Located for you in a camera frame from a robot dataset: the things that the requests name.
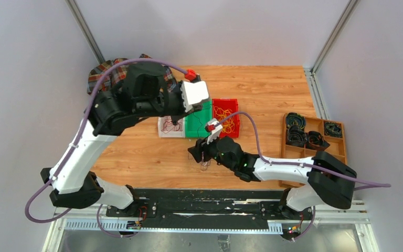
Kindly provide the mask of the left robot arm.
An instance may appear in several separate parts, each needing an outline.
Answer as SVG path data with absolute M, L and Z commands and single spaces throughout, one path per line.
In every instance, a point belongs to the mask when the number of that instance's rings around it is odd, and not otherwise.
M 91 171 L 102 152 L 127 128 L 153 117 L 174 121 L 201 110 L 210 98 L 207 84 L 192 70 L 168 88 L 166 67 L 156 60 L 139 58 L 127 66 L 126 77 L 109 89 L 91 94 L 80 128 L 60 161 L 41 171 L 53 189 L 55 207 L 83 209 L 93 204 L 111 205 L 127 217 L 135 216 L 140 203 L 131 186 L 112 184 Z

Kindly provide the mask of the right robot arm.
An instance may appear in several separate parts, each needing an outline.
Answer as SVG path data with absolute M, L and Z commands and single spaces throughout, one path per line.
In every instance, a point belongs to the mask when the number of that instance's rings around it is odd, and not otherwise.
M 325 151 L 300 159 L 275 159 L 242 150 L 229 137 L 198 139 L 188 153 L 197 163 L 214 160 L 245 182 L 291 181 L 301 187 L 289 188 L 280 199 L 279 212 L 292 219 L 316 205 L 349 209 L 357 173 Z

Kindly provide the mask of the white plastic bin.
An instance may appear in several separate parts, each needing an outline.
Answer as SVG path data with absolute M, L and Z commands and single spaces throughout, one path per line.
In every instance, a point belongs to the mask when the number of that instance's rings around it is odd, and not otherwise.
M 159 117 L 157 127 L 160 138 L 185 137 L 185 119 L 178 120 L 177 124 L 174 125 L 170 116 Z

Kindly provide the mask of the green plastic bin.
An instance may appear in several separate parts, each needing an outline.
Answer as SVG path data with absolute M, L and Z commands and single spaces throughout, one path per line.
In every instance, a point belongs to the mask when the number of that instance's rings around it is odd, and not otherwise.
M 213 118 L 212 101 L 205 102 L 201 111 L 185 117 L 185 138 L 205 138 L 209 133 L 205 124 Z

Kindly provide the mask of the red plastic bin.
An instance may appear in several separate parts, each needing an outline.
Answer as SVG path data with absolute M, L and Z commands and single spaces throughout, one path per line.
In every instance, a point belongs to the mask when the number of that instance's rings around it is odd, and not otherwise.
M 221 121 L 229 115 L 238 111 L 237 99 L 213 99 L 213 115 Z M 240 119 L 238 115 L 228 118 L 226 122 L 222 124 L 221 137 L 238 138 L 240 132 Z

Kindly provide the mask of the black coiled item lower left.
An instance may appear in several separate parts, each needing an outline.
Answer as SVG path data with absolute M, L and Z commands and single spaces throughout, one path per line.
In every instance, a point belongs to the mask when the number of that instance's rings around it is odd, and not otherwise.
M 286 144 L 303 148 L 307 142 L 307 134 L 297 125 L 292 125 L 287 129 Z

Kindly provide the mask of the black coiled item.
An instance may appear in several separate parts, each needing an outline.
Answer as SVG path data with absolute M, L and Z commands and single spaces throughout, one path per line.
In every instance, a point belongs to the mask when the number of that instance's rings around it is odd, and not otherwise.
M 325 151 L 330 144 L 324 140 L 323 136 L 317 131 L 309 131 L 307 133 L 307 142 L 305 147 L 310 150 Z
M 325 121 L 324 122 L 324 134 L 329 137 L 342 138 L 342 126 L 339 123 Z
M 286 144 L 303 148 L 307 142 L 307 134 L 297 125 L 292 125 L 287 129 Z
M 285 125 L 287 129 L 292 126 L 297 126 L 300 130 L 304 130 L 306 126 L 306 119 L 299 113 L 289 112 L 285 116 Z

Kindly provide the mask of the black coiled item upper left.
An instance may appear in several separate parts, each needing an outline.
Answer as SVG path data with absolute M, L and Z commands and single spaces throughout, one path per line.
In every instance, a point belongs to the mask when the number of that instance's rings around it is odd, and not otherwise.
M 299 113 L 289 112 L 285 116 L 285 125 L 287 129 L 292 126 L 297 126 L 300 130 L 304 130 L 306 126 L 306 119 Z

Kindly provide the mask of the black coiled item centre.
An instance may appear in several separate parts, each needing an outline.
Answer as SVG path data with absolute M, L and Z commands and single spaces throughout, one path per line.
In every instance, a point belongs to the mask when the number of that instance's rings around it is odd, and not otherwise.
M 309 131 L 307 133 L 307 142 L 305 147 L 310 150 L 325 151 L 330 144 L 324 140 L 323 136 L 317 131 Z

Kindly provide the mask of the black coiled item far right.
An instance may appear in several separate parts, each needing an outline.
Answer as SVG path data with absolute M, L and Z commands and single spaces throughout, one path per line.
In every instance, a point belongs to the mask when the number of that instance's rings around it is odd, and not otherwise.
M 324 122 L 324 134 L 329 137 L 342 138 L 342 126 L 339 123 L 325 121 Z

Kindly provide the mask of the wooden compartment tray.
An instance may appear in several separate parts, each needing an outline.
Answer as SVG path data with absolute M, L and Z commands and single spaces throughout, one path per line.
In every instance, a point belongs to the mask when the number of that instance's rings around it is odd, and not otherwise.
M 300 159 L 317 151 L 326 151 L 347 163 L 343 123 L 286 113 L 282 119 L 281 157 Z

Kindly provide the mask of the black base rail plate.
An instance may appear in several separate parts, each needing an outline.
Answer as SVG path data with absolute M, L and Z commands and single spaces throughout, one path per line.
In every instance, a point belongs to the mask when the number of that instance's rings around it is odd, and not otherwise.
M 107 217 L 143 221 L 144 228 L 263 230 L 269 221 L 306 224 L 310 209 L 284 216 L 278 190 L 137 189 L 127 209 L 109 206 Z

